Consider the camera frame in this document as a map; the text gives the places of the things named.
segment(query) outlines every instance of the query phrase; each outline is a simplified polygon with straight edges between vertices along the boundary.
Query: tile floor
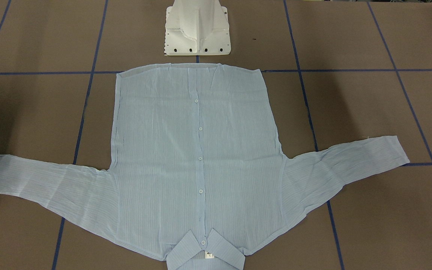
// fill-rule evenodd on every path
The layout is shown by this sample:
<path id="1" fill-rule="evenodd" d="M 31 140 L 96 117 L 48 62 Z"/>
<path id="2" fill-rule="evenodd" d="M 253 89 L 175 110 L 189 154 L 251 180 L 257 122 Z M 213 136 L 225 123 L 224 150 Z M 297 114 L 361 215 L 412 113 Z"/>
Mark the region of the tile floor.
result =
<path id="1" fill-rule="evenodd" d="M 288 157 L 398 135 L 411 164 L 352 183 L 245 269 L 432 269 L 432 3 L 221 0 L 228 56 L 163 55 L 161 1 L 0 0 L 0 154 L 107 169 L 115 73 L 260 69 Z M 0 195 L 0 269 L 166 269 Z"/>

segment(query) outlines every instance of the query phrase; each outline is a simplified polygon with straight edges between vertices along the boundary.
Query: striped fabric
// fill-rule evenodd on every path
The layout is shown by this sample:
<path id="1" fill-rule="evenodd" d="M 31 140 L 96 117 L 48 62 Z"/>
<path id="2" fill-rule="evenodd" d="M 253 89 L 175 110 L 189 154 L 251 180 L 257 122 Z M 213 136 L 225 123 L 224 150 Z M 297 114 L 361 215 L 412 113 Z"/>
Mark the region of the striped fabric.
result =
<path id="1" fill-rule="evenodd" d="M 111 158 L 98 171 L 0 155 L 0 194 L 169 270 L 241 270 L 344 185 L 409 162 L 395 136 L 288 159 L 260 71 L 204 63 L 117 74 Z"/>

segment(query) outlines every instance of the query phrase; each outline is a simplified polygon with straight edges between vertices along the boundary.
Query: shirt tag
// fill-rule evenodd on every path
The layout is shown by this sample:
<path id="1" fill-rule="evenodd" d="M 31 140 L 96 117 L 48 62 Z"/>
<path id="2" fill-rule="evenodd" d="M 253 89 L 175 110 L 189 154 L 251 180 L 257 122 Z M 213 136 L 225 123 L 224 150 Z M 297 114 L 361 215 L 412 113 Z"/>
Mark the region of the shirt tag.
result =
<path id="1" fill-rule="evenodd" d="M 206 250 L 204 250 L 204 254 L 206 254 L 207 259 L 213 259 L 214 258 L 213 253 L 208 253 Z"/>

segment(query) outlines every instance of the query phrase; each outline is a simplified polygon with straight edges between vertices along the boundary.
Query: shirt sleeve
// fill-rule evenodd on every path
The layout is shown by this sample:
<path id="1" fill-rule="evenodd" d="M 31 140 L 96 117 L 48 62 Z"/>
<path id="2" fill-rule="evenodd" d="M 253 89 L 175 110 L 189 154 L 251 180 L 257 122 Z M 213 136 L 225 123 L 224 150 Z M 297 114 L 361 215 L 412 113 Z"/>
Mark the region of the shirt sleeve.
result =
<path id="1" fill-rule="evenodd" d="M 115 239 L 119 200 L 109 171 L 0 155 L 0 194 L 37 202 L 83 229 Z"/>
<path id="2" fill-rule="evenodd" d="M 344 185 L 409 162 L 396 136 L 334 145 L 286 159 L 281 188 L 286 225 L 295 226 Z"/>

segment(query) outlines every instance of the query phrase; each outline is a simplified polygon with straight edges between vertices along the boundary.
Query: white label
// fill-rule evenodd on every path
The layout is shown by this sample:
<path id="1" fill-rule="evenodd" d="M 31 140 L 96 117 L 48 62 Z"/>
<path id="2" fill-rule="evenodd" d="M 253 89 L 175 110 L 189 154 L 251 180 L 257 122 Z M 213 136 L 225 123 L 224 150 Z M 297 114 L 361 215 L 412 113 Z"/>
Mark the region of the white label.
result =
<path id="1" fill-rule="evenodd" d="M 207 259 L 213 259 L 214 258 L 213 253 L 207 253 L 206 251 L 204 253 L 206 254 Z"/>

